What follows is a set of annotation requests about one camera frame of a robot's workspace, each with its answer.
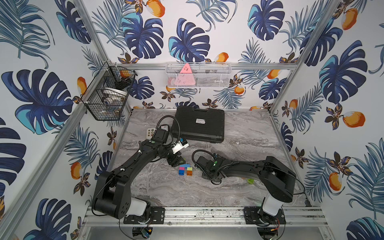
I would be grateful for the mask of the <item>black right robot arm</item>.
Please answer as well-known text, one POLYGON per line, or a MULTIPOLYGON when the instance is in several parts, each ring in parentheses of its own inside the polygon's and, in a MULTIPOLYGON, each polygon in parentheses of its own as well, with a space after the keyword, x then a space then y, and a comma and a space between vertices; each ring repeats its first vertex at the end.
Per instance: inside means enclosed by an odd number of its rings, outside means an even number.
POLYGON ((196 150, 192 153, 192 161, 202 171, 202 177, 213 185, 220 185, 222 179, 231 177, 258 179, 268 194, 253 213, 245 213, 245 219, 248 224, 259 227, 285 224, 282 206, 293 201, 296 184, 303 186, 297 175, 273 156, 262 161, 235 161, 206 150, 196 150))

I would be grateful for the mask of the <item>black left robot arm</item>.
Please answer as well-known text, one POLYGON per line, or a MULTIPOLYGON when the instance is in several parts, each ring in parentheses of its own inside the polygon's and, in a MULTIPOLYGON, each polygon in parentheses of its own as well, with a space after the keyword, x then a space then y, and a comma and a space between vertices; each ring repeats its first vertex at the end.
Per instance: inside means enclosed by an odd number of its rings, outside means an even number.
POLYGON ((138 150, 122 165, 112 171, 102 172, 97 179, 91 210, 95 216, 110 216, 121 220, 127 216, 138 216, 148 220, 151 205, 147 201, 132 198, 131 184, 136 176, 148 165, 162 159, 171 167, 186 163, 180 150, 188 147, 186 139, 181 137, 178 120, 171 115, 162 117, 155 128, 154 135, 148 140, 139 141, 138 150), (172 118, 177 127, 174 143, 167 144, 170 130, 161 128, 161 122, 172 118))

